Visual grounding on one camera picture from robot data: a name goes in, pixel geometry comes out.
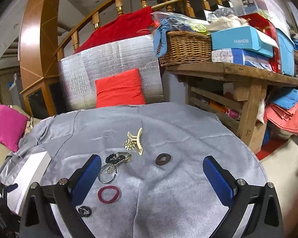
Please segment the blue cloth in basket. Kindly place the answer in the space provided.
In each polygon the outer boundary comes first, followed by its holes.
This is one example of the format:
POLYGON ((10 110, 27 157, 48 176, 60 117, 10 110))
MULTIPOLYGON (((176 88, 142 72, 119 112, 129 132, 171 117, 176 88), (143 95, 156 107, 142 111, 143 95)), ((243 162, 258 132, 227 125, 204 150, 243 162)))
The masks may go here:
POLYGON ((160 20, 160 25, 153 36, 153 49, 156 58, 160 58, 167 53, 167 32, 189 30, 191 30, 189 25, 178 17, 169 16, 160 20))

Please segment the cream hair claw clip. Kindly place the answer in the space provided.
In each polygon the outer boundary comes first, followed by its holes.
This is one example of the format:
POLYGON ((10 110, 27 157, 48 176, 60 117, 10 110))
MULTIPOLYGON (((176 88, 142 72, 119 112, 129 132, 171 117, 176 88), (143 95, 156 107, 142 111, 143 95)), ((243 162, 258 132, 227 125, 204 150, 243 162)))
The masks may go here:
POLYGON ((135 141, 137 144, 136 144, 136 147, 135 147, 135 151, 140 155, 142 156, 143 154, 143 147, 142 147, 142 144, 141 144, 141 141, 140 141, 140 138, 141 138, 141 135, 142 135, 142 127, 139 128, 138 132, 137 132, 137 135, 133 135, 131 134, 131 132, 128 132, 127 133, 127 136, 128 136, 128 139, 130 140, 133 140, 135 141))

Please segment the white blue patterned box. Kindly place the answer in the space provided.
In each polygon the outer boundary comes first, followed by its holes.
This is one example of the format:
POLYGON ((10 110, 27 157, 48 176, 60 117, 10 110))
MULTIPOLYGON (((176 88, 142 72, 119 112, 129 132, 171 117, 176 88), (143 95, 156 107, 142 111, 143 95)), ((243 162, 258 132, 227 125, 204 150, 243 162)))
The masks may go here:
POLYGON ((240 48, 225 48, 212 51, 212 62, 226 62, 272 71, 269 58, 259 53, 240 48))

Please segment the red blanket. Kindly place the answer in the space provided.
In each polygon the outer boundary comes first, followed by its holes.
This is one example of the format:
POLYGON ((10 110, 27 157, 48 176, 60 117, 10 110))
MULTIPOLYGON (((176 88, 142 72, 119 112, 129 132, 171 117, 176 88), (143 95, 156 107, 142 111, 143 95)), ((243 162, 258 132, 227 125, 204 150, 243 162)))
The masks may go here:
POLYGON ((153 24, 151 7, 118 16, 112 22, 96 29, 74 53, 111 42, 145 36, 150 33, 148 27, 153 24))

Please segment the silver foil insulation board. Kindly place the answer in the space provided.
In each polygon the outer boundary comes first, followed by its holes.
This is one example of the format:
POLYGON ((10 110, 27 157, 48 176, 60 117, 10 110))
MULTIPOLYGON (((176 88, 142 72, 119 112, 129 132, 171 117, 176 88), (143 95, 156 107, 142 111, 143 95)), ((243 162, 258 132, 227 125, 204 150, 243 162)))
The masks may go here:
POLYGON ((68 110, 94 108, 95 81, 134 68, 140 72, 145 102, 163 102, 163 84, 152 35, 110 42, 63 58, 59 73, 68 110))

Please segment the light blue shoe box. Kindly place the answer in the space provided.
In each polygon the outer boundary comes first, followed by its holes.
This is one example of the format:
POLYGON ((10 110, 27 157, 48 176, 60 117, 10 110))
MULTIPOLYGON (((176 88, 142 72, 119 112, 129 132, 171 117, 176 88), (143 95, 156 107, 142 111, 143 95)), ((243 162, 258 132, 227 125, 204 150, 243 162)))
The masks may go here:
POLYGON ((262 33, 251 26, 241 26, 211 34, 213 50, 240 48, 259 53, 268 58, 273 56, 272 47, 262 37, 262 33))

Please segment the red gift box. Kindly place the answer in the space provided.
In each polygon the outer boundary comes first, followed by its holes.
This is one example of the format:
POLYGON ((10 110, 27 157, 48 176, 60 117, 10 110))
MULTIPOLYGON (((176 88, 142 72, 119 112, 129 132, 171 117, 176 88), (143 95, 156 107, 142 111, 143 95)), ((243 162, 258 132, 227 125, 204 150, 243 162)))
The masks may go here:
POLYGON ((240 16, 240 18, 245 19, 248 24, 254 27, 256 30, 262 33, 262 37, 267 44, 270 44, 273 51, 273 56, 269 59, 272 71, 276 73, 281 73, 281 54, 279 49, 279 41, 277 30, 273 23, 268 19, 264 18, 259 13, 251 13, 240 16))

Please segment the stack of folded cloths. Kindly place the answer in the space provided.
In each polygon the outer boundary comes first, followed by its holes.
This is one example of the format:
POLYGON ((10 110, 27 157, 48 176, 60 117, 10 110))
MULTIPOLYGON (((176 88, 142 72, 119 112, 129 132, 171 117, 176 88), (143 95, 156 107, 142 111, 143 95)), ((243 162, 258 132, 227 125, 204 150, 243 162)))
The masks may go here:
POLYGON ((298 134, 298 89, 273 90, 266 100, 264 115, 279 129, 298 134))

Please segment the wooden cabinet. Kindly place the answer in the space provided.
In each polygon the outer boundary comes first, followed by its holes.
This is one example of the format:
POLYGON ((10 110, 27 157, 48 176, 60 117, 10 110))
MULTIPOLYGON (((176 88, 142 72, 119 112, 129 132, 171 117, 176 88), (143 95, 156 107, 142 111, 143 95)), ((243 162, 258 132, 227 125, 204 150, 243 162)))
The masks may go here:
POLYGON ((56 114, 49 86, 59 81, 58 6, 60 0, 28 0, 19 36, 21 95, 26 111, 33 114, 29 96, 41 91, 49 116, 56 114))

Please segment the red cushion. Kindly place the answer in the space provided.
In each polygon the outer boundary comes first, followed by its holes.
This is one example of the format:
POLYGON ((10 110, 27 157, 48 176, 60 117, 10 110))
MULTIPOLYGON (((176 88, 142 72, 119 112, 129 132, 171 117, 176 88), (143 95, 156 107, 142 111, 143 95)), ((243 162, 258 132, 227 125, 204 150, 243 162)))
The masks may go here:
POLYGON ((144 105, 138 68, 95 81, 96 108, 120 105, 144 105))

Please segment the white jewelry tray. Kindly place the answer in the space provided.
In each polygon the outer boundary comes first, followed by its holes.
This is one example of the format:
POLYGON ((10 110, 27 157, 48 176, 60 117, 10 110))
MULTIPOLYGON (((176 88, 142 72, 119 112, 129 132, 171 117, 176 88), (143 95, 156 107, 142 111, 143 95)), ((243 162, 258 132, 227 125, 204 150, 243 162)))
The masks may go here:
POLYGON ((48 152, 31 154, 27 158, 14 180, 13 184, 17 184, 17 188, 7 196, 7 206, 13 213, 21 216, 30 185, 41 181, 50 161, 48 152))

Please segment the wicker basket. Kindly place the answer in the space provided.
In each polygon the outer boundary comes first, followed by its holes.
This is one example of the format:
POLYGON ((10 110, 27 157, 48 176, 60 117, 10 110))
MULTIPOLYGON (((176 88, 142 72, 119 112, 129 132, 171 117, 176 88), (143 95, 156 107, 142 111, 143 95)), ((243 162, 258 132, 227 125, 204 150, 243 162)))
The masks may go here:
POLYGON ((212 61, 210 35, 188 31, 168 31, 165 47, 166 53, 158 58, 161 67, 212 61))

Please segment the clear glass bangle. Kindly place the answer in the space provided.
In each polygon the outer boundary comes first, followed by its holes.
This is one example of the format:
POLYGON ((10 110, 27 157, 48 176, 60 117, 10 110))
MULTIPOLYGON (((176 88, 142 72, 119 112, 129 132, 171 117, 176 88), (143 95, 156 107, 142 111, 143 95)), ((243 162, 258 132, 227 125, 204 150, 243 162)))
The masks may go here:
POLYGON ((117 177, 118 170, 114 164, 105 164, 102 166, 100 173, 98 174, 98 180, 102 184, 110 184, 117 177))

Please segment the magenta pillow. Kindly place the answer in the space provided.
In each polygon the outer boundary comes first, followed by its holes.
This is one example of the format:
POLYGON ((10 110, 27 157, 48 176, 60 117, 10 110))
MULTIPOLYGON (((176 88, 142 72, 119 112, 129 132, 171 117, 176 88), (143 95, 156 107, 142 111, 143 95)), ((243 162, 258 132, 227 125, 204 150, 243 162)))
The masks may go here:
POLYGON ((6 105, 0 105, 0 143, 10 151, 17 152, 28 117, 6 105))

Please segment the wooden shelf table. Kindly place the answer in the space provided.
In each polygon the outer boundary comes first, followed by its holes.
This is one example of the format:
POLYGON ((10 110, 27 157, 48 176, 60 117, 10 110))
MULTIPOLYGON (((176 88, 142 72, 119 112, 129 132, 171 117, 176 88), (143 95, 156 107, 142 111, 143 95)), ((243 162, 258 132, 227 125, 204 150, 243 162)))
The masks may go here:
POLYGON ((266 125, 257 121, 267 87, 298 87, 298 78, 225 62, 168 66, 186 85, 186 104, 216 114, 255 154, 260 151, 266 125))

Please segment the grey table cloth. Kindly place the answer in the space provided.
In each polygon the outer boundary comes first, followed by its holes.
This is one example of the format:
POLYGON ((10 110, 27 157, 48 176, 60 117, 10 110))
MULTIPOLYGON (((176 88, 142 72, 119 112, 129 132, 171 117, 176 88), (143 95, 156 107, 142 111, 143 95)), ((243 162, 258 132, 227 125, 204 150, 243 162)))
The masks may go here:
POLYGON ((255 154, 215 114, 189 105, 157 103, 63 113, 39 122, 0 169, 0 182, 14 182, 31 154, 48 152, 41 185, 70 177, 88 158, 124 151, 127 133, 143 129, 142 156, 132 153, 113 181, 121 192, 112 204, 99 201, 94 182, 84 205, 96 237, 209 237, 227 212, 203 170, 213 156, 235 178, 262 186, 267 176, 255 154))

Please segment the gold snowflake brooch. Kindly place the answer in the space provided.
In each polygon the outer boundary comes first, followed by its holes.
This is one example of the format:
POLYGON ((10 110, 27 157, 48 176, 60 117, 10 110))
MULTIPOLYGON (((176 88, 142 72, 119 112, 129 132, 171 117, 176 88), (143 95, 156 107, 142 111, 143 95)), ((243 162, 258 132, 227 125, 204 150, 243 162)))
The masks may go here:
POLYGON ((127 139, 124 142, 124 147, 127 151, 134 151, 135 152, 135 147, 136 147, 136 142, 130 139, 127 139))

